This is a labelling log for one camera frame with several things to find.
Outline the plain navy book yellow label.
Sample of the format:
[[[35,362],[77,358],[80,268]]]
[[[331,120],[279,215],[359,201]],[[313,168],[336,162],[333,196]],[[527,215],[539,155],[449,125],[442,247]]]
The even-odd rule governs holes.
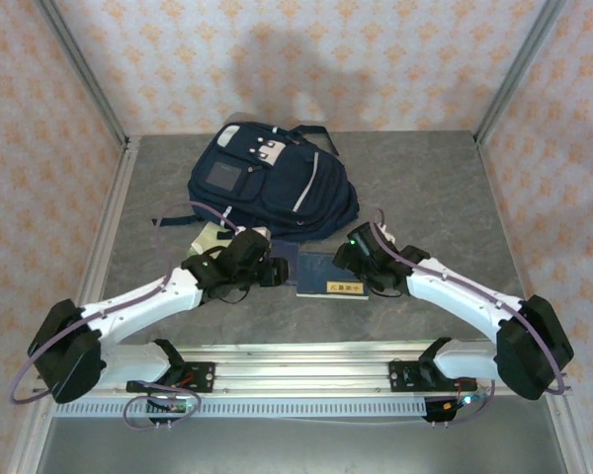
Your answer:
[[[330,253],[299,253],[296,296],[368,300],[368,288],[350,271],[337,268],[333,258]]]

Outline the aluminium side rail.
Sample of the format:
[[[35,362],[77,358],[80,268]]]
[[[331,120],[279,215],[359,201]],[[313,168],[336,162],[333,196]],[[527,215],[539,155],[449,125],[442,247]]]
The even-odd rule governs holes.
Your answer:
[[[128,321],[128,309],[144,301],[148,296],[145,291],[138,294],[141,289],[145,289],[145,286],[142,286],[114,298],[103,298],[109,264],[140,140],[140,136],[133,136],[123,146],[76,296],[78,307],[85,309],[90,303],[89,309],[83,313],[83,316],[98,315],[99,319],[96,319],[95,323],[105,330],[112,330],[110,335],[105,334],[107,340],[104,340],[101,345],[101,356],[109,363],[112,363],[116,358],[132,353],[132,350],[119,346],[121,336],[119,333],[115,333],[115,330],[119,329],[123,322]]]

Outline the green card holder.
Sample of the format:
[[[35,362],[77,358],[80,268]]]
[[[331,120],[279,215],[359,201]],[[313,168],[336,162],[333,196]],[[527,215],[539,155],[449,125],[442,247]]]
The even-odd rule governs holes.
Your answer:
[[[203,254],[216,246],[227,246],[233,236],[231,229],[226,229],[213,222],[207,222],[200,234],[192,241],[187,256]]]

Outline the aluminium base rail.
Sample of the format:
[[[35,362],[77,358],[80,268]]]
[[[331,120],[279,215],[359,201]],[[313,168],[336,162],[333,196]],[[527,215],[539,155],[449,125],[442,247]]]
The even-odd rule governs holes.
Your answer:
[[[363,393],[370,390],[390,393],[393,391],[388,364],[395,359],[416,360],[430,345],[342,343],[174,348],[185,361],[215,364],[210,393]],[[89,393],[103,390],[127,391],[122,384],[106,384]]]

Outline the navy blue backpack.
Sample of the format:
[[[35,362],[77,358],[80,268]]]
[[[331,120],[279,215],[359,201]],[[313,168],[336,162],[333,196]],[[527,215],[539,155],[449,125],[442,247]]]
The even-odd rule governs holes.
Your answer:
[[[192,170],[192,213],[152,222],[267,227],[273,237],[297,243],[330,237],[358,217],[360,206],[336,146],[318,146],[313,134],[329,133],[322,125],[226,124]]]

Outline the aluminium corner post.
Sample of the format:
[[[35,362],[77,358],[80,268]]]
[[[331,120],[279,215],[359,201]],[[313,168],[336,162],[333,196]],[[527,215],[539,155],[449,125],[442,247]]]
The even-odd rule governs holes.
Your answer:
[[[55,0],[33,0],[33,2],[54,34],[60,49],[93,102],[108,132],[120,148],[125,149],[129,138]]]
[[[473,134],[478,148],[482,148],[489,140],[495,126],[506,112],[566,2],[567,0],[545,0]]]

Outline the aluminium frame leg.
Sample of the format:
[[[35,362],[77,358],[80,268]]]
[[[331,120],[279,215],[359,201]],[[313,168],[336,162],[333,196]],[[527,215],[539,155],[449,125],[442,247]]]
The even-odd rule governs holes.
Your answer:
[[[547,395],[556,439],[568,474],[593,474],[593,452],[571,396]]]
[[[37,473],[54,411],[55,404],[49,398],[26,407],[26,417],[19,431],[7,474]]]

